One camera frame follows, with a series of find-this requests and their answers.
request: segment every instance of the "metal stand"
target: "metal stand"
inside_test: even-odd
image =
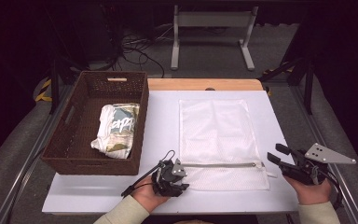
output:
[[[60,78],[65,85],[73,85],[76,81],[75,72],[71,71],[71,66],[79,71],[89,70],[87,67],[74,63],[58,54],[52,59],[50,69],[52,98],[50,114],[53,114],[60,104]]]
[[[312,111],[310,109],[310,99],[312,96],[312,82],[313,82],[313,64],[312,61],[309,59],[298,58],[294,59],[289,63],[285,63],[280,67],[276,68],[272,72],[259,77],[258,80],[260,82],[265,82],[277,75],[281,74],[282,72],[286,71],[287,69],[294,67],[292,74],[287,78],[287,83],[289,86],[298,86],[301,79],[306,76],[305,80],[305,92],[304,92],[304,106],[307,109],[307,112],[311,115]]]
[[[179,68],[179,27],[246,27],[246,36],[239,43],[246,65],[250,71],[255,70],[248,44],[255,24],[258,7],[243,12],[199,12],[181,11],[174,7],[173,13],[173,48],[171,69]]]

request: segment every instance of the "zipper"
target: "zipper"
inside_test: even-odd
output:
[[[194,163],[181,163],[184,167],[196,168],[242,168],[242,167],[264,167],[263,162],[245,162],[245,163],[212,163],[212,164],[194,164]]]

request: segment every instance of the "black cable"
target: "black cable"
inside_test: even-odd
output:
[[[120,64],[120,61],[119,61],[119,60],[117,60],[117,65],[118,65],[118,67],[120,68],[120,71],[123,71],[123,68],[121,67],[121,64]]]
[[[148,49],[150,46],[152,46],[154,43],[147,43],[147,42],[144,42],[142,39],[139,39],[139,40],[134,40],[134,41],[131,41],[130,43],[127,43],[127,44],[123,44],[122,48],[125,49],[125,48],[130,48],[132,49],[131,51],[129,52],[134,52],[133,49],[138,49],[138,50],[145,50],[145,49]]]
[[[161,70],[162,70],[162,76],[161,76],[161,78],[164,78],[164,76],[165,76],[165,70],[164,70],[164,68],[162,67],[162,65],[161,65],[160,63],[158,63],[156,60],[150,58],[146,53],[143,53],[143,52],[141,52],[141,51],[138,50],[138,49],[133,49],[133,50],[136,51],[136,52],[138,52],[138,53],[140,53],[140,54],[142,54],[142,55],[144,55],[148,60],[150,60],[150,61],[156,63],[156,64],[161,68]]]
[[[135,41],[139,41],[139,40],[142,40],[142,38],[139,38],[138,36],[136,36],[134,34],[128,34],[128,35],[123,36],[124,44],[128,44],[130,42],[135,42]]]
[[[337,189],[337,197],[336,197],[336,201],[333,203],[333,207],[334,209],[338,209],[341,205],[342,205],[342,198],[343,198],[343,195],[342,195],[342,190],[341,190],[341,187],[339,186],[339,183],[336,179],[336,177],[333,175],[333,173],[331,173],[330,171],[328,171],[328,173],[326,174],[325,172],[321,171],[321,170],[318,170],[322,175],[324,175],[328,180],[330,180],[335,188]]]
[[[130,40],[124,42],[122,44],[122,47],[124,48],[124,46],[126,46],[126,45],[135,44],[135,46],[133,47],[134,49],[138,49],[138,50],[148,49],[150,46],[152,46],[152,45],[156,44],[157,42],[159,42],[160,39],[163,39],[166,34],[168,34],[169,32],[172,31],[172,28],[173,28],[173,26],[171,26],[169,29],[164,31],[162,33],[162,35],[160,35],[159,37],[155,38],[154,40],[150,40],[150,39],[146,39],[146,38],[130,39]]]
[[[153,184],[153,183],[143,184],[143,185],[140,185],[140,186],[136,187],[134,190],[136,190],[136,189],[138,189],[138,188],[140,188],[140,187],[146,186],[146,185],[154,185],[154,184]]]
[[[141,180],[145,179],[148,175],[150,175],[151,173],[153,173],[155,170],[157,170],[159,167],[163,167],[164,166],[164,160],[165,158],[167,158],[168,154],[170,154],[170,152],[173,152],[173,155],[170,157],[170,160],[173,158],[173,156],[175,155],[175,151],[170,150],[167,152],[167,154],[165,155],[164,158],[162,158],[162,160],[160,160],[158,162],[158,164],[153,167],[151,170],[149,170],[146,174],[144,174],[143,176],[141,176],[138,180],[135,181],[135,183],[133,183],[132,185],[130,185],[129,187],[126,188],[126,190],[124,190],[124,192],[121,193],[121,196],[123,198],[127,197],[128,195],[130,195],[135,189],[137,189],[135,186],[141,182]]]
[[[116,60],[112,60],[109,64],[104,65],[102,67],[92,69],[91,71],[106,71],[107,69],[111,68],[113,64],[116,63]]]
[[[49,19],[49,21],[50,21],[50,25],[53,27],[53,30],[54,30],[55,34],[56,34],[57,37],[60,39],[60,42],[62,43],[63,48],[65,49],[66,53],[68,54],[68,57],[71,57],[71,53],[69,52],[68,48],[66,47],[65,42],[63,41],[63,39],[62,39],[60,33],[59,33],[58,30],[57,30],[57,27],[54,25],[54,21],[53,21],[53,19],[51,18],[51,15],[50,15],[50,13],[48,12],[48,9],[46,8],[45,5],[43,5],[43,9],[45,10],[46,15],[48,15],[48,19]]]
[[[14,193],[13,201],[11,202],[9,210],[7,212],[7,224],[10,223],[11,216],[13,214],[14,206],[16,205],[16,202],[18,200],[20,189],[23,187],[23,184],[24,184],[25,175],[28,173],[28,170],[31,168],[31,166],[34,165],[34,163],[36,162],[36,159],[39,158],[39,156],[42,153],[42,151],[43,151],[43,148],[40,149],[36,153],[36,155],[34,155],[34,157],[32,158],[31,162],[26,166],[24,173],[22,173],[22,175],[21,175],[21,184],[17,187],[16,192]]]
[[[287,223],[289,223],[289,224],[295,224],[295,222],[293,221],[292,216],[290,216],[290,214],[286,214],[286,220],[287,220]]]
[[[141,58],[142,58],[143,54],[140,54],[138,57],[138,63],[139,63],[139,68],[141,69],[141,71],[143,71],[142,69],[142,64],[141,64]]]
[[[143,62],[143,63],[141,63],[141,62],[135,63],[135,62],[132,62],[132,61],[128,60],[127,58],[124,58],[124,60],[125,60],[126,62],[128,62],[128,63],[133,63],[133,64],[136,64],[136,65],[142,65],[142,64],[147,63],[147,60],[148,60],[148,59],[147,59],[145,62]]]

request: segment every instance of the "wrist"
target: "wrist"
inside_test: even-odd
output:
[[[143,195],[133,195],[133,199],[136,200],[149,214],[155,210],[157,207],[156,205],[153,205],[153,203],[150,202],[150,199],[145,198]]]
[[[327,203],[330,201],[330,199],[323,195],[297,195],[298,202],[301,205],[312,205],[317,203]]]

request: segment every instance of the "white metal frame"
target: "white metal frame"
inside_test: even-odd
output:
[[[246,65],[250,71],[255,70],[251,54],[248,49],[249,40],[255,24],[258,7],[253,7],[252,11],[241,12],[199,12],[181,11],[178,6],[174,7],[173,14],[173,48],[171,69],[179,68],[179,27],[246,27],[244,39],[239,43]]]

